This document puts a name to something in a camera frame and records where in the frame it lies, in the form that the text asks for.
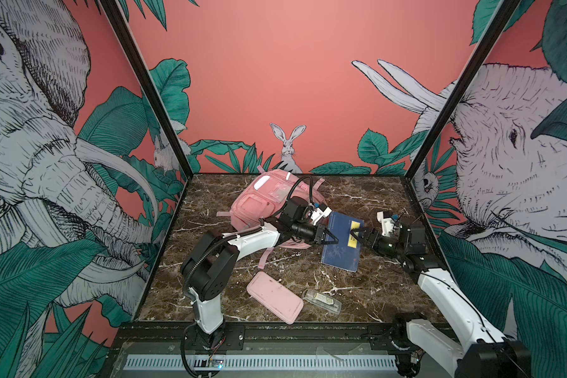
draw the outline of label on jar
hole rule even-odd
[[[329,304],[330,306],[334,304],[334,300],[332,298],[327,297],[321,293],[315,293],[315,299],[325,304]]]

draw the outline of yellow label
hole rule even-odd
[[[355,221],[351,221],[351,230],[355,230],[359,228],[359,223]],[[349,235],[349,247],[357,248],[357,239],[353,237],[353,235]]]

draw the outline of elephant ear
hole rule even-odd
[[[53,110],[73,126],[91,63],[80,27],[63,1],[0,0],[0,26]]]

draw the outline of pink phone case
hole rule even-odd
[[[302,310],[302,299],[265,272],[258,272],[248,283],[248,293],[287,324],[292,324]]]

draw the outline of vent grille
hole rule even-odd
[[[210,356],[195,354],[187,356],[189,366],[196,371],[215,370],[206,367]],[[222,360],[221,370],[331,370],[331,371],[397,371],[395,356],[315,356],[309,354],[221,354],[214,356]],[[184,370],[181,356],[174,354],[129,354],[124,370]]]

